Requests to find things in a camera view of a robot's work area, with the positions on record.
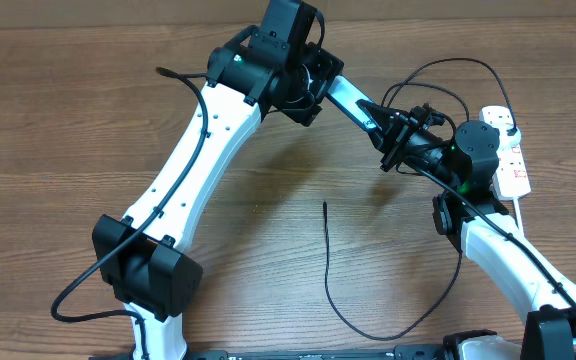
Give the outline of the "Samsung Galaxy smartphone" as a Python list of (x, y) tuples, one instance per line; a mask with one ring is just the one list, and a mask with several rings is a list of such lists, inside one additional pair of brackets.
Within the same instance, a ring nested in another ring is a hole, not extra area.
[(373, 101), (347, 78), (336, 76), (326, 97), (363, 131), (370, 133), (375, 130), (376, 124), (372, 118), (358, 105), (359, 102), (373, 104)]

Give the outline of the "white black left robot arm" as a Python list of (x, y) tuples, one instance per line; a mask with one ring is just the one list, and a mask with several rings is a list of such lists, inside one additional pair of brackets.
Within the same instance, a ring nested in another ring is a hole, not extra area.
[(307, 127), (343, 64), (311, 42), (322, 13), (303, 1), (272, 1), (211, 53), (198, 105), (148, 190), (116, 220), (92, 231), (102, 279), (133, 319), (129, 359), (182, 359), (182, 314), (202, 267), (186, 251), (204, 207), (234, 155), (265, 116), (280, 112)]

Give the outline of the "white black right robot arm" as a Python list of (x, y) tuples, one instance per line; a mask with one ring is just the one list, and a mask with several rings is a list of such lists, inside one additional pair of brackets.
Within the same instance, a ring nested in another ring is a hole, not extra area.
[(575, 358), (576, 284), (528, 241), (519, 213), (504, 205), (530, 191), (509, 108), (483, 108), (448, 139), (431, 133), (449, 118), (429, 105), (402, 111), (361, 99), (357, 112), (384, 170), (405, 164), (442, 188), (432, 200), (436, 231), (491, 278), (524, 325), (521, 344), (484, 330), (449, 336), (444, 358)]

